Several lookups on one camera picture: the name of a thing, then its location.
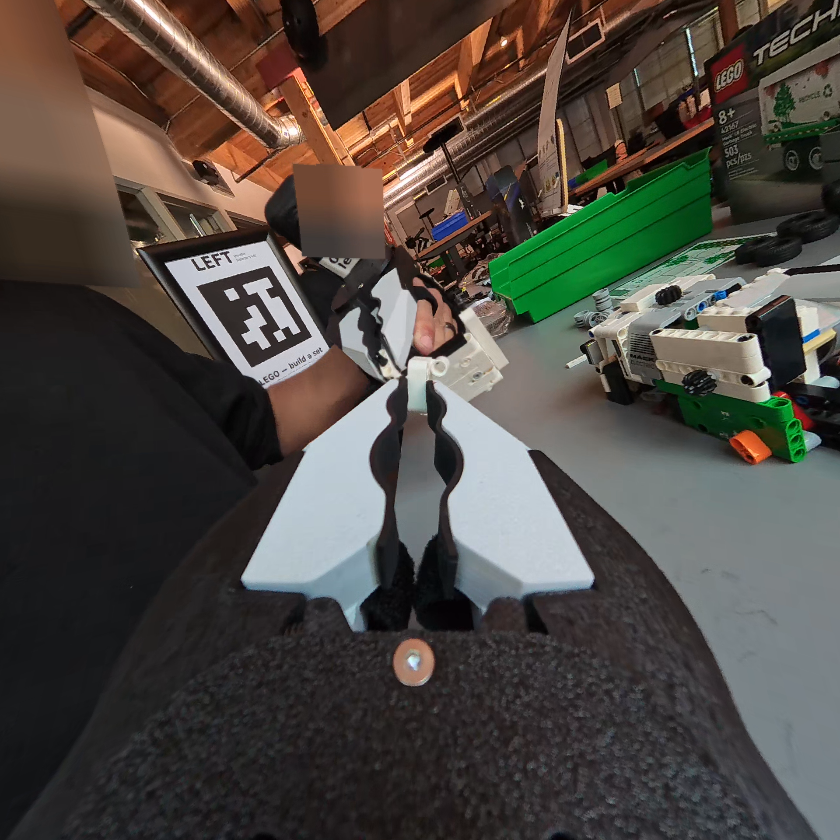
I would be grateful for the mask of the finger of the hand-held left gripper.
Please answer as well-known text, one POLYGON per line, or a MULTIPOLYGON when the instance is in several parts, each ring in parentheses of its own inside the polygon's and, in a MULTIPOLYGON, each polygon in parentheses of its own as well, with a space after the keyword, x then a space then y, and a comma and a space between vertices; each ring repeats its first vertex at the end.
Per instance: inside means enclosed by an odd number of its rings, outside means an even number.
POLYGON ((417 301, 404 288, 397 269, 391 269, 373 286, 375 317, 382 348, 394 371, 405 371, 413 346, 417 301))
POLYGON ((358 302, 339 321, 339 339, 342 352, 368 377, 377 382, 401 378, 378 308, 358 302))

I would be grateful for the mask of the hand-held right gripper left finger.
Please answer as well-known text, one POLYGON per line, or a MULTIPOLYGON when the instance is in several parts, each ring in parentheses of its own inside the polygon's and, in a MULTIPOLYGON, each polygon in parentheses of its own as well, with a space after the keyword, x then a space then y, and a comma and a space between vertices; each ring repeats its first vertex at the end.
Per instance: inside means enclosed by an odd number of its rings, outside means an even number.
POLYGON ((309 444, 241 575, 251 591, 326 597, 352 629, 406 628, 395 497, 406 381, 379 388, 309 444))

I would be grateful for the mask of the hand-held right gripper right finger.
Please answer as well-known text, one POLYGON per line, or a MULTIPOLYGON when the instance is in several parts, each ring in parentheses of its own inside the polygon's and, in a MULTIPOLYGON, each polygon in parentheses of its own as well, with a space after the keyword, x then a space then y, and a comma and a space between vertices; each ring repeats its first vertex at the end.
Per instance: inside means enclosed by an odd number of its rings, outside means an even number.
POLYGON ((428 381, 434 466, 444 482, 433 581, 486 611, 502 597, 590 590, 595 582, 538 468, 541 453, 445 385, 428 381))

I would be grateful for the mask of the white lego subassembly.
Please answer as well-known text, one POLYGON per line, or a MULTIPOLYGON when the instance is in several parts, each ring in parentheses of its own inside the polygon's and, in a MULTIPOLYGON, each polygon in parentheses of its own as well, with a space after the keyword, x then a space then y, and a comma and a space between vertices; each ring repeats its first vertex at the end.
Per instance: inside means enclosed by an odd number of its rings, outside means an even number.
POLYGON ((432 381, 471 402, 502 380, 508 359, 473 308, 455 318, 458 334, 423 362, 432 381))

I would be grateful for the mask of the person's left forearm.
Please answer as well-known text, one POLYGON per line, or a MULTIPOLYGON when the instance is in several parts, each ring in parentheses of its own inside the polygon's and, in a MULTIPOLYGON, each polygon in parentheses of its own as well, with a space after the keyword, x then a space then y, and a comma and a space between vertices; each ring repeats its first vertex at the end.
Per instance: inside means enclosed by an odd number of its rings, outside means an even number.
POLYGON ((304 371, 267 388, 280 453, 303 450, 381 384, 332 347, 304 371))

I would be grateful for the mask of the white green lego truck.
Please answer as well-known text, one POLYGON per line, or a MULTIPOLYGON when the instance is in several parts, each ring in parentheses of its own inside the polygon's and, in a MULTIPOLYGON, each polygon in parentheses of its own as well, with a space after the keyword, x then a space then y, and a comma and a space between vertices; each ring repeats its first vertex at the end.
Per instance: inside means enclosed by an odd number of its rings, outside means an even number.
POLYGON ((838 387, 838 259, 719 279, 683 276, 647 286, 589 329, 581 355, 608 400, 659 398, 677 418, 720 438, 742 460, 802 462, 804 434, 790 383, 838 387))

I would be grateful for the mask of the black construction set box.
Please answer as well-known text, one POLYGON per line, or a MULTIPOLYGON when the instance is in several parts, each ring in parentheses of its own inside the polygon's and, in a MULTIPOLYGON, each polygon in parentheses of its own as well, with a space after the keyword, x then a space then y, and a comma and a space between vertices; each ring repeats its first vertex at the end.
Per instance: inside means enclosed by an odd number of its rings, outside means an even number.
POLYGON ((735 224, 821 208, 838 179, 839 2, 787 2, 706 63, 735 224))

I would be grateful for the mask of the person's left hand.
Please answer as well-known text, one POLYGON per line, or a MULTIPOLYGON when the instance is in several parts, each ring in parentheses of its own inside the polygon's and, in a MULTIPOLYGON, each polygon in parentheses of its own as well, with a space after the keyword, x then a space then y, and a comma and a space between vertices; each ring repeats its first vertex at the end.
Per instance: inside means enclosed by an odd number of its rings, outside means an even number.
POLYGON ((422 356, 430 356, 459 334, 457 310, 437 288, 431 288, 416 278, 414 281, 416 316, 413 325, 413 349, 422 356))

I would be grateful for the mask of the clear plastic bag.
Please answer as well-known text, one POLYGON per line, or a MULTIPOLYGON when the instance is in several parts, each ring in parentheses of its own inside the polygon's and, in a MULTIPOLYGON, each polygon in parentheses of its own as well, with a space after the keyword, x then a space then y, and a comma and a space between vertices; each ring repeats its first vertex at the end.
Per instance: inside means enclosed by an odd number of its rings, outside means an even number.
POLYGON ((460 314, 464 316, 467 312, 472 312, 495 340, 510 332, 516 315, 504 298, 495 297, 471 301, 460 314))

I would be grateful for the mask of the black framed marker sign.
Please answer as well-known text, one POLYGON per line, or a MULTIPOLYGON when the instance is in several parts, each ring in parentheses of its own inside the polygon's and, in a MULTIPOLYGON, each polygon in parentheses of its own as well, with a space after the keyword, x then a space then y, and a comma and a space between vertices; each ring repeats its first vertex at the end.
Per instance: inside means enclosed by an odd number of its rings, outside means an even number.
POLYGON ((261 386, 288 381, 329 351, 311 294, 267 226, 139 255, 213 358, 261 386))

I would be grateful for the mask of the pile of grey wheel hubs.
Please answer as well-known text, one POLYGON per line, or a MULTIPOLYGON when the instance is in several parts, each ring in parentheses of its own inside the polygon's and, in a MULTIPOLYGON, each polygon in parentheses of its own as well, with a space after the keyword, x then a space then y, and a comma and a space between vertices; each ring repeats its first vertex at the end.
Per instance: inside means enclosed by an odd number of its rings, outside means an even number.
POLYGON ((574 325, 577 329, 593 329, 610 318, 615 311, 610 291, 600 289, 592 294, 593 308, 581 310, 574 315, 574 325))

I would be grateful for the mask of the green plastic bin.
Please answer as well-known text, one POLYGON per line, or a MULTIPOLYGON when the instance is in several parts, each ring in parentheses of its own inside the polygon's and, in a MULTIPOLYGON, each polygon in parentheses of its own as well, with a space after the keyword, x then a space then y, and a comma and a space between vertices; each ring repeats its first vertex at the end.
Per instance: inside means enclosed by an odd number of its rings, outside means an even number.
POLYGON ((494 259, 493 292, 538 322, 708 234, 708 155, 642 175, 494 259))

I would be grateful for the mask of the dark flat panel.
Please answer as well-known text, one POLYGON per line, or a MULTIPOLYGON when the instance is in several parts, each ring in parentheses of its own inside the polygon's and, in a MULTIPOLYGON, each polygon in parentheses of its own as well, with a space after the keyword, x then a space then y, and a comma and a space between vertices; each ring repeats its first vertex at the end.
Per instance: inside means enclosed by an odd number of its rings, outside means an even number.
POLYGON ((476 27, 502 1, 368 1, 330 29, 323 3, 280 2, 289 47, 337 129, 476 27))

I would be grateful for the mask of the green sticker sheet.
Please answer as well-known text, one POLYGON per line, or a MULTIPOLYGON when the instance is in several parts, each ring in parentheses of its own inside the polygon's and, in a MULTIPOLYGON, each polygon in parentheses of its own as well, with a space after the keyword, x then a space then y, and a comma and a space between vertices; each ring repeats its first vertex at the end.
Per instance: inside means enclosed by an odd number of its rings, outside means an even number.
POLYGON ((734 260, 734 253, 738 247, 763 236, 756 234, 695 243, 668 257, 659 265, 648 268, 635 277, 624 279, 611 289, 612 299, 622 301, 642 288, 661 282, 667 283, 678 277, 713 273, 718 267, 734 260))

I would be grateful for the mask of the pile of black rubber tires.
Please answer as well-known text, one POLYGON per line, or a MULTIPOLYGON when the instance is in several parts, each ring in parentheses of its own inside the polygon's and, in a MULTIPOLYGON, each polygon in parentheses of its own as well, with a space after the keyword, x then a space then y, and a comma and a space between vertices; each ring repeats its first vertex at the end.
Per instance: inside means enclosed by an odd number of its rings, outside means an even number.
POLYGON ((800 255, 805 245, 828 238, 838 228, 839 216, 835 213, 800 213, 781 222, 775 234, 752 238, 737 247, 733 258, 738 265, 778 266, 800 255))

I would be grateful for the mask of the metal air duct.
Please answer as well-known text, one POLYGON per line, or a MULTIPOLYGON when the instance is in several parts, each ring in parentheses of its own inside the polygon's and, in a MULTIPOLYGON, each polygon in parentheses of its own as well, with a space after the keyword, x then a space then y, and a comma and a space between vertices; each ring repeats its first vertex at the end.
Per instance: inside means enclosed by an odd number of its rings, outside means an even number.
POLYGON ((268 149, 283 151, 306 142, 293 116, 270 116, 163 3, 87 1, 87 5, 268 149))

